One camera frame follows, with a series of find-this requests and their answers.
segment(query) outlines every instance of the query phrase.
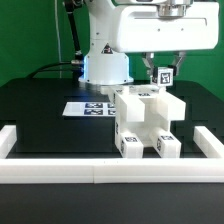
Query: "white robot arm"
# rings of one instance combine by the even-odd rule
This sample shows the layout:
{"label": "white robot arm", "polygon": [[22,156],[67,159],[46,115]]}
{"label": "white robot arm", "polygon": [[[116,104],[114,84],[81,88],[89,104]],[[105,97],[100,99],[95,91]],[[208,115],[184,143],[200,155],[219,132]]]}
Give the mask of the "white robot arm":
{"label": "white robot arm", "polygon": [[[80,4],[83,1],[73,0]],[[153,84],[161,73],[177,75],[185,51],[212,49],[218,42],[217,2],[193,0],[85,0],[90,15],[90,51],[81,83],[114,85],[132,82],[125,53],[144,53]],[[154,52],[174,51],[169,68],[155,67]]]}

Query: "white foam block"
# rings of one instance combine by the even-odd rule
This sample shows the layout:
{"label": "white foam block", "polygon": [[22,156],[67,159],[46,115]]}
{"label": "white foam block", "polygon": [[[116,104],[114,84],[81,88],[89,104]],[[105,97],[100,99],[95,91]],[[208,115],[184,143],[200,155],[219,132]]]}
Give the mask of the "white foam block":
{"label": "white foam block", "polygon": [[7,157],[16,140],[16,126],[5,125],[0,131],[0,159]]}
{"label": "white foam block", "polygon": [[143,122],[145,117],[145,104],[138,97],[120,95],[120,113],[128,122]]}
{"label": "white foam block", "polygon": [[142,158],[144,146],[134,133],[121,133],[120,152],[124,158]]}
{"label": "white foam block", "polygon": [[163,92],[158,94],[156,112],[166,120],[184,120],[186,103],[177,97]]}
{"label": "white foam block", "polygon": [[194,141],[208,158],[224,158],[224,145],[206,127],[195,127]]}
{"label": "white foam block", "polygon": [[155,128],[149,137],[162,158],[180,158],[181,143],[169,131]]}

